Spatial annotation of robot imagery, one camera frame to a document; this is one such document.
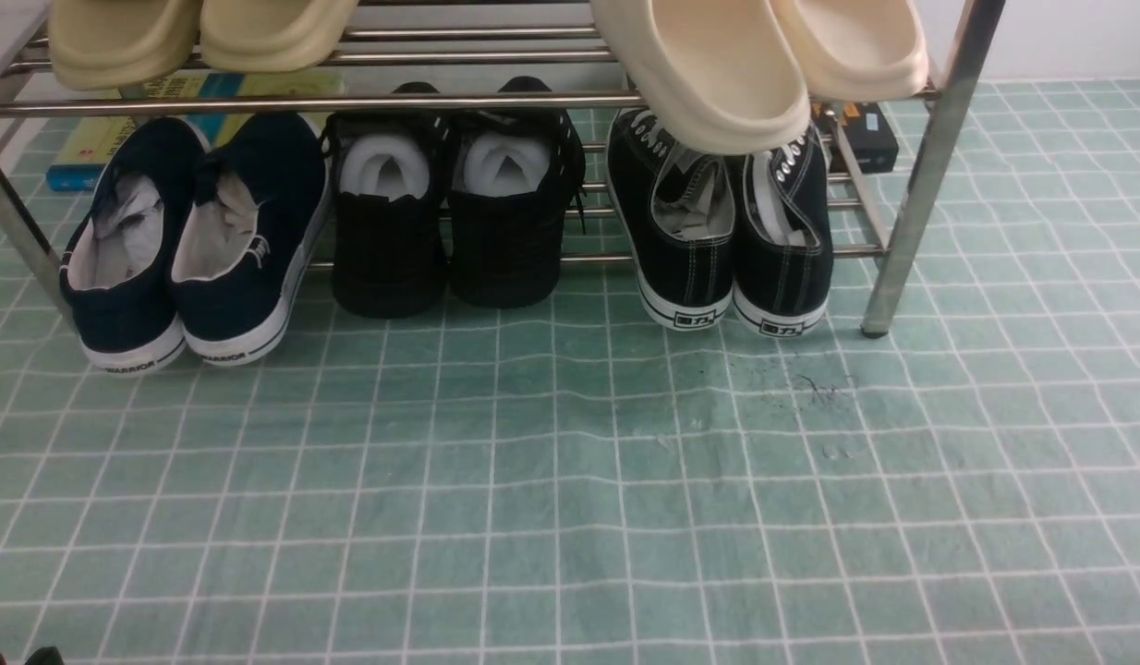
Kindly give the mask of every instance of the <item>black sneaker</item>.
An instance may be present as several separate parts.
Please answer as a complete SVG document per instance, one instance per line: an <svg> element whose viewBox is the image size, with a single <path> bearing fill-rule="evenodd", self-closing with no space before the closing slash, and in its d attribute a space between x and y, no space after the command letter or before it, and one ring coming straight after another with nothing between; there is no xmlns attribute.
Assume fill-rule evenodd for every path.
<svg viewBox="0 0 1140 665"><path fill-rule="evenodd" d="M502 92L548 92L519 76ZM557 285L567 206L587 172L570 114L463 114L450 205L450 290L486 308L539 303Z"/></svg>
<svg viewBox="0 0 1140 665"><path fill-rule="evenodd" d="M207 143L180 119L153 119L109 160L62 257L60 290L81 348L111 374L161 370L185 348L165 275Z"/></svg>
<svg viewBox="0 0 1140 665"><path fill-rule="evenodd" d="M798 338L821 319L832 279L828 165L815 127L782 148L731 157L739 202L734 308L768 338Z"/></svg>
<svg viewBox="0 0 1140 665"><path fill-rule="evenodd" d="M195 352L235 366L278 346L328 201L328 164L299 114L256 114L204 157L170 276Z"/></svg>
<svg viewBox="0 0 1140 665"><path fill-rule="evenodd" d="M438 94L409 83L396 94ZM336 193L333 294L358 316L426 311L447 287L439 205L455 135L442 116L334 114L328 119Z"/></svg>
<svg viewBox="0 0 1140 665"><path fill-rule="evenodd" d="M717 324L733 284L726 162L677 143L651 111L621 111L606 140L606 188L648 315L673 330Z"/></svg>

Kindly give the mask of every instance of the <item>navy canvas shoe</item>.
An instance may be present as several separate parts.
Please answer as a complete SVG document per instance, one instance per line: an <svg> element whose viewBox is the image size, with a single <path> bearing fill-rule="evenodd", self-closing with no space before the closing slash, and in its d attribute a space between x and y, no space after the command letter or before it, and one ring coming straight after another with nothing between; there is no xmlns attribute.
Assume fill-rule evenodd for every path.
<svg viewBox="0 0 1140 665"><path fill-rule="evenodd" d="M60 266L60 290L93 366L145 374L185 348L164 277L193 202L193 170L206 151L181 119L153 119L98 178Z"/></svg>
<svg viewBox="0 0 1140 665"><path fill-rule="evenodd" d="M502 92L548 92L516 76ZM587 172L583 141L561 110L463 114L451 177L450 290L484 308L522 308L553 292L567 206Z"/></svg>
<svg viewBox="0 0 1140 665"><path fill-rule="evenodd" d="M256 114L197 168L170 289L188 346L236 366L283 340L328 216L328 164L299 114Z"/></svg>

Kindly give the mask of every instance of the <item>book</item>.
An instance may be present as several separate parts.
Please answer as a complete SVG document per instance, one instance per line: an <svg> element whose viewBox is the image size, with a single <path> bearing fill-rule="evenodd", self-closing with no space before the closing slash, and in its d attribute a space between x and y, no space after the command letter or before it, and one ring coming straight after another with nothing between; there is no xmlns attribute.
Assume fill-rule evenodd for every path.
<svg viewBox="0 0 1140 665"><path fill-rule="evenodd" d="M344 80L333 72L241 75L241 73L178 73L145 86L150 99L226 98L266 95L325 96L344 91ZM117 92L105 98L120 99ZM249 114L190 114L184 116L204 138L219 148L236 135ZM328 114L309 114L323 128ZM54 192L89 192L101 170L135 131L135 121L124 117L82 119L46 172Z"/></svg>

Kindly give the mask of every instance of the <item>metal shoe rack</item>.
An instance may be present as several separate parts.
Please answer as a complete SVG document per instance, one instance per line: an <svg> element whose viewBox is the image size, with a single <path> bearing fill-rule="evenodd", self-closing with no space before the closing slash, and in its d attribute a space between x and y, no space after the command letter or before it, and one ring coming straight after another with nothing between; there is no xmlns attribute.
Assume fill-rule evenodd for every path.
<svg viewBox="0 0 1140 665"><path fill-rule="evenodd" d="M443 5L537 5L584 2L586 0L363 0L360 5L443 6ZM996 32L1004 0L967 0L955 34L955 41L943 74L933 73L918 97L928 105L929 121L907 185L906 201L893 224L883 220L879 208L871 201L870 187L857 168L845 132L839 123L828 123L832 131L832 148L845 155L849 172L834 176L833 183L847 185L856 194L836 198L829 206L836 210L858 210L865 220L869 244L839 245L839 258L873 258L879 274L870 306L862 322L862 333L881 338L889 332L899 295L911 274L913 258L919 250L928 219L936 205L943 176L947 172L955 152L960 130L968 113L968 105L976 91L977 80ZM367 30L350 29L342 41L342 49L328 58L325 66L375 67L396 65L536 65L613 63L616 57L601 46L532 47L532 42L596 41L594 26L453 26L451 29ZM457 50L426 49L434 42L489 41L502 43L502 49ZM408 51L378 50L385 43L413 43ZM30 117L96 117L130 116L145 119L164 114L222 114L259 113L259 111L348 111L348 110L506 110L506 108L568 108L596 110L642 105L637 92L593 91L552 92L527 95L438 95L438 96L339 96L339 97L245 97L229 99L144 99L140 89L123 90L123 99L16 102L28 76L51 68L47 47L49 37L42 29L30 33L21 46L9 51L6 67L0 75L0 119ZM193 56L188 68L206 68L198 56ZM587 144L588 153L602 153L603 144ZM587 194L604 194L602 183L587 183ZM610 206L592 206L588 216L610 216ZM60 311L67 307L60 298L56 274L59 261L56 250L36 226L11 181L0 169L0 226L7 233L21 257L27 262L35 278ZM570 265L598 265L598 262L629 261L626 254L568 254ZM329 268L321 262L318 268Z"/></svg>

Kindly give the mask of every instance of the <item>slipper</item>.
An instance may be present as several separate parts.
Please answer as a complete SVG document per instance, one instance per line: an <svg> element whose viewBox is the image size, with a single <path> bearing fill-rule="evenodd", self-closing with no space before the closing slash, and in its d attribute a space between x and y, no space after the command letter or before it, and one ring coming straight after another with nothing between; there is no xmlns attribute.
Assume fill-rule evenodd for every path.
<svg viewBox="0 0 1140 665"><path fill-rule="evenodd" d="M55 0L49 56L56 80L105 90L162 79L188 62L199 0Z"/></svg>
<svg viewBox="0 0 1140 665"><path fill-rule="evenodd" d="M220 71L292 72L336 51L358 0L204 0L202 55Z"/></svg>
<svg viewBox="0 0 1140 665"><path fill-rule="evenodd" d="M694 151L777 148L809 122L767 0L592 0L598 32L665 128Z"/></svg>
<svg viewBox="0 0 1140 665"><path fill-rule="evenodd" d="M928 42L912 0L772 0L817 97L904 99L928 83Z"/></svg>

